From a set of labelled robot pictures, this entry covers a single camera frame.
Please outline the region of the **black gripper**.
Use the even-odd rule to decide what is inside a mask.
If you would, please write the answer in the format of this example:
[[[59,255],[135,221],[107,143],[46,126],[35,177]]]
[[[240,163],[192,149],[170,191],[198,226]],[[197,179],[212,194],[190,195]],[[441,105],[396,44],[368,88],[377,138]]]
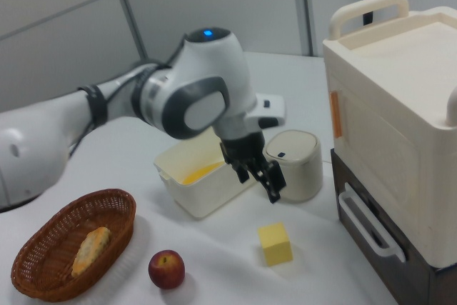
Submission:
[[[264,144],[263,134],[256,132],[240,139],[222,139],[221,150],[225,162],[232,165],[240,183],[249,180],[246,169],[250,169],[265,189],[268,200],[274,204],[281,198],[281,190],[286,186],[286,181],[279,163],[265,159]]]

